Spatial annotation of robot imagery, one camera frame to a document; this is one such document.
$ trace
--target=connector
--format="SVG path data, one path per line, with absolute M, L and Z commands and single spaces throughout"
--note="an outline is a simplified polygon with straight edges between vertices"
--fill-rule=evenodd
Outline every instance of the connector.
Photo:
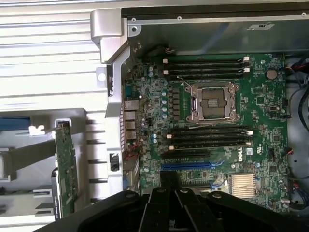
M 191 170 L 191 169 L 210 169 L 212 164 L 210 162 L 204 163 L 165 163 L 162 164 L 161 169 L 163 171 L 175 171 L 175 170 Z

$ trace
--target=motherboard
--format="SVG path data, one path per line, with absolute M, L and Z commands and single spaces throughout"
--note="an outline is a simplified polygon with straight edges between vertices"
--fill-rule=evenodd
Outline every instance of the motherboard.
M 124 158 L 140 161 L 141 193 L 174 171 L 202 196 L 220 190 L 288 211 L 283 55 L 146 58 L 123 93 Z

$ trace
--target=sticker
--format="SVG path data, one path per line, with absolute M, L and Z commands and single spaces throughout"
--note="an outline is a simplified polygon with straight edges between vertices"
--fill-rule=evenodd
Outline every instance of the sticker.
M 252 24 L 247 30 L 269 30 L 275 24 Z
M 247 148 L 246 149 L 246 154 L 247 154 L 247 156 L 251 156 L 251 155 L 253 155 L 253 148 Z

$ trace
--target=chip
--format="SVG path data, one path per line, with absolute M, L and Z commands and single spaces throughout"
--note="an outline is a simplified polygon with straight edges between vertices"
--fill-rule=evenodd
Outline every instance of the chip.
M 274 135 L 273 137 L 273 142 L 280 142 L 280 136 L 279 135 Z
M 270 167 L 270 171 L 271 171 L 272 173 L 276 172 L 276 171 L 277 171 L 277 167 L 276 167 L 276 166 L 271 166 L 271 167 Z

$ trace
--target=pcie slot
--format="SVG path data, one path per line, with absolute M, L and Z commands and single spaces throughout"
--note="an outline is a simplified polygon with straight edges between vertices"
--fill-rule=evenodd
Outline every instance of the pcie slot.
M 181 145 L 170 145 L 169 150 L 197 150 L 214 147 L 226 147 L 226 146 L 251 146 L 251 142 L 220 142 L 220 143 L 209 143 L 209 144 L 181 144 Z
M 210 162 L 204 163 L 165 163 L 162 164 L 163 171 L 170 170 L 191 170 L 191 169 L 210 169 L 212 167 Z
M 176 158 L 208 158 L 211 156 L 209 151 L 195 151 L 195 150 L 185 150 L 185 151 L 167 151 L 162 155 L 163 159 L 176 159 Z
M 186 184 L 183 183 L 182 184 L 183 187 L 190 187 L 190 188 L 194 188 L 197 189 L 199 191 L 203 191 L 203 190 L 210 190 L 211 189 L 211 185 L 210 184 Z

